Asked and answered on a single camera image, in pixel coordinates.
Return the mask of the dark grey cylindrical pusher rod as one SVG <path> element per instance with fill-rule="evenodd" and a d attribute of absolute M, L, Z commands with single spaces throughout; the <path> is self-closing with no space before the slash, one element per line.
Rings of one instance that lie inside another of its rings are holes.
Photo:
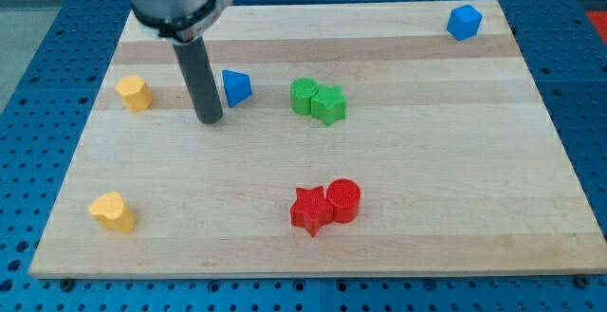
<path fill-rule="evenodd" d="M 196 117 L 204 124 L 218 122 L 223 117 L 223 108 L 204 40 L 197 38 L 173 48 Z"/>

